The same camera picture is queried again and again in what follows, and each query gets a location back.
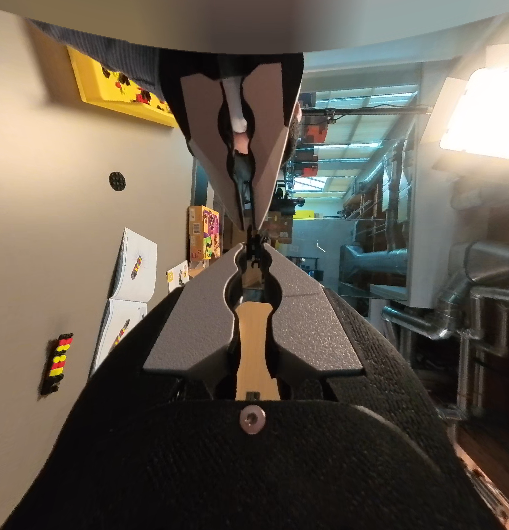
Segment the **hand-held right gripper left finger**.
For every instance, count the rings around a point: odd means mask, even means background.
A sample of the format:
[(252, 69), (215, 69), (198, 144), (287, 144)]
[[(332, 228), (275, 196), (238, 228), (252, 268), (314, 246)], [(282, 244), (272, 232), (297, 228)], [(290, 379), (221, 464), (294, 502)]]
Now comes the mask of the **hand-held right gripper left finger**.
[(147, 373), (204, 383), (212, 397), (234, 399), (241, 357), (245, 244), (237, 244), (182, 288), (143, 365)]

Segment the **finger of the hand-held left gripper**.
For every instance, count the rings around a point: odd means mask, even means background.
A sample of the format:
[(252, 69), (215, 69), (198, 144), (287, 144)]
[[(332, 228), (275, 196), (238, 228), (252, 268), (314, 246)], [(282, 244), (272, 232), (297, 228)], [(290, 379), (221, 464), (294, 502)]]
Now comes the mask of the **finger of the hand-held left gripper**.
[(259, 230), (265, 220), (277, 182), (288, 127), (284, 121), (282, 64), (263, 63), (244, 80), (243, 95), (253, 113), (249, 154), (252, 224)]
[(192, 74), (180, 79), (190, 132), (188, 145), (221, 199), (232, 222), (246, 230), (250, 216), (250, 158), (235, 147), (233, 113), (242, 114), (245, 76), (211, 79)]

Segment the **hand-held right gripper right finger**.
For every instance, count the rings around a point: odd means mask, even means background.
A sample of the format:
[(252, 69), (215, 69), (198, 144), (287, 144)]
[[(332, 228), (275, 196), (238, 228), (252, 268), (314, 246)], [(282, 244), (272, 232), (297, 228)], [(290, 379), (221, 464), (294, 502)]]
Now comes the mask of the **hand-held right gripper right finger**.
[(364, 374), (364, 367), (323, 286), (280, 254), (262, 244), (267, 320), (266, 365), (280, 399), (294, 399), (313, 384), (323, 397), (330, 378)]

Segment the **person's left forearm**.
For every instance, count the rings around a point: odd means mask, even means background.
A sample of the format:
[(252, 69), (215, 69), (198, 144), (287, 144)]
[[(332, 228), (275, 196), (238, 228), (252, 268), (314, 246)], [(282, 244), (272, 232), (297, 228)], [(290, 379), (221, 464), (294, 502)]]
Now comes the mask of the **person's left forearm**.
[(79, 51), (107, 70), (124, 74), (138, 86), (165, 102), (160, 81), (160, 48), (99, 36), (30, 18), (27, 21), (56, 42)]

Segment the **pile of loose lego pieces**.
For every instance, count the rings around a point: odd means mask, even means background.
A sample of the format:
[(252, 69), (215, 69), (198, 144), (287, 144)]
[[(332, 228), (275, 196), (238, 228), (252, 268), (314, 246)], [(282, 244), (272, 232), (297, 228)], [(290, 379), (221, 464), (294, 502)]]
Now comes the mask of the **pile of loose lego pieces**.
[(102, 77), (99, 78), (101, 97), (105, 101), (136, 103), (163, 113), (171, 113), (169, 106), (153, 93), (133, 82), (125, 74), (99, 67)]

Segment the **colourful cardboard lego box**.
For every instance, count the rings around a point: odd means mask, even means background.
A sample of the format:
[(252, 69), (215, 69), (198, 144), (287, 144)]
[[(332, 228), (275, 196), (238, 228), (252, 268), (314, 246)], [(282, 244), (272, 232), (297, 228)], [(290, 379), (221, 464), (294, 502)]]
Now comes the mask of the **colourful cardboard lego box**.
[(220, 217), (217, 211), (205, 206), (188, 207), (188, 230), (190, 261), (220, 257)]

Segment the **black red yellow lego model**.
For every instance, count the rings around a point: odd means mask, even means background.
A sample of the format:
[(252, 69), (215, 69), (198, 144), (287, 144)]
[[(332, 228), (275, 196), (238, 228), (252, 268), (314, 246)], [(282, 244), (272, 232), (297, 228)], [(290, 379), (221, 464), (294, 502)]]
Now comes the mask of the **black red yellow lego model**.
[(74, 339), (73, 333), (64, 333), (49, 342), (44, 371), (39, 384), (39, 395), (47, 396), (59, 390), (64, 378), (68, 350)]

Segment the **orange storage crates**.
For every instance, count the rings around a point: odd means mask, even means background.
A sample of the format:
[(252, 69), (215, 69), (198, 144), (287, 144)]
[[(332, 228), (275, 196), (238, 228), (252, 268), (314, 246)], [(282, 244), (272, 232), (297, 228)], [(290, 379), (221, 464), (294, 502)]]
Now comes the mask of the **orange storage crates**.
[(328, 124), (319, 123), (301, 125), (298, 144), (293, 158), (293, 172), (297, 177), (315, 177), (318, 170), (318, 146), (324, 144), (328, 134)]

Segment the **small closed instruction booklet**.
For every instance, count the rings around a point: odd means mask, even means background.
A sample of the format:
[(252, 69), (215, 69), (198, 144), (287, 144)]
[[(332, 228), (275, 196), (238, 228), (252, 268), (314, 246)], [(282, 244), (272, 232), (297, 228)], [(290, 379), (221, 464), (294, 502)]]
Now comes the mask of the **small closed instruction booklet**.
[(184, 260), (179, 265), (169, 269), (166, 272), (166, 279), (168, 293), (172, 293), (175, 289), (183, 287), (190, 279), (188, 261)]

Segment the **open instruction booklet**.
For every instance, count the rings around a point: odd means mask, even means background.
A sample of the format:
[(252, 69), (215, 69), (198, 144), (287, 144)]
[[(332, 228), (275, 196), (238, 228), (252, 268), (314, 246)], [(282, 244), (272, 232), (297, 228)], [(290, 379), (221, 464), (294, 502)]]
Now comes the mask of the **open instruction booklet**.
[(157, 279), (157, 250), (155, 242), (129, 228), (124, 229), (90, 376), (146, 316)]

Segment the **yellow plastic bin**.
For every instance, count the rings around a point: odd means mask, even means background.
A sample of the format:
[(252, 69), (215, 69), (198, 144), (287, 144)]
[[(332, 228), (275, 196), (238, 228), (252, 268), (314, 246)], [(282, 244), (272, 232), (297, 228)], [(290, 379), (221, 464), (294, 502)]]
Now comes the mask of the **yellow plastic bin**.
[(71, 47), (67, 47), (67, 51), (83, 102), (127, 116), (141, 118), (152, 123), (178, 128), (178, 123), (172, 113), (156, 111), (147, 105), (139, 105), (136, 103), (105, 101), (101, 97), (99, 86), (99, 78), (102, 77), (99, 67), (102, 65)]

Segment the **vertical metal pipes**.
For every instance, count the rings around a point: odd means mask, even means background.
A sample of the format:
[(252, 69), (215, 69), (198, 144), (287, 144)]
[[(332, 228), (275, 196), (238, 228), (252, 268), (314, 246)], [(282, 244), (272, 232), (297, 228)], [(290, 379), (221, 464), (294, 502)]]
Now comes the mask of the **vertical metal pipes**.
[[(484, 308), (497, 303), (497, 332), (494, 344), (486, 341)], [(484, 391), (488, 356), (509, 355), (509, 288), (474, 287), (469, 295), (469, 327), (459, 332), (461, 348), (458, 371), (457, 407), (466, 418), (484, 416)]]

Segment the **bright ceiling light panel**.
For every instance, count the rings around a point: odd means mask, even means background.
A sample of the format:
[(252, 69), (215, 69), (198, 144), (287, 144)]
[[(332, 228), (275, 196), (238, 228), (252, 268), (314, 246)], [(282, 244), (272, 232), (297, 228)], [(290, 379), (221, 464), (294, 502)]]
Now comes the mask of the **bright ceiling light panel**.
[(439, 146), (509, 160), (509, 67), (482, 68), (470, 76)]

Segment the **rectangular silver duct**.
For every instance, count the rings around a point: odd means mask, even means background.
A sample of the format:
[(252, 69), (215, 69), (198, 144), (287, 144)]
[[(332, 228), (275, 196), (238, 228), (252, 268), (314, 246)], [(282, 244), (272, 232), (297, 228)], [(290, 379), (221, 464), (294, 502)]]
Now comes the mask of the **rectangular silver duct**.
[(364, 252), (358, 244), (346, 244), (340, 247), (340, 282), (352, 283), (359, 277), (371, 277), (369, 283), (403, 287), (407, 286), (409, 252), (407, 248)]

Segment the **silver elbow duct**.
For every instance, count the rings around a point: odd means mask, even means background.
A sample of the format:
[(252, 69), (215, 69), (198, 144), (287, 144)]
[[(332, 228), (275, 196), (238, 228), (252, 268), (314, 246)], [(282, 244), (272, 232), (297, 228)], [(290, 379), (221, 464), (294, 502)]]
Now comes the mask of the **silver elbow duct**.
[(429, 340), (449, 339), (461, 325), (463, 304), (471, 289), (505, 279), (509, 279), (508, 245), (488, 241), (469, 244), (461, 267), (438, 291), (430, 313), (418, 316), (389, 306), (382, 309), (388, 338), (394, 338), (394, 326), (397, 325)]

